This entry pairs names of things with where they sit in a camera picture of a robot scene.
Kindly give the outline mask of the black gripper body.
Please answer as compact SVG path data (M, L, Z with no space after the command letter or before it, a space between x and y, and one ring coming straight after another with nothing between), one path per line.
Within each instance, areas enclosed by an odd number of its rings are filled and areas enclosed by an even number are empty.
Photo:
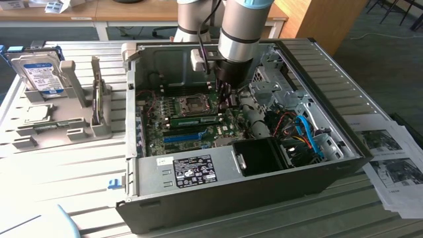
M229 60L217 60L215 64L215 75L221 83L227 83L231 87L239 87L247 78L251 68L252 59L244 62L233 62Z

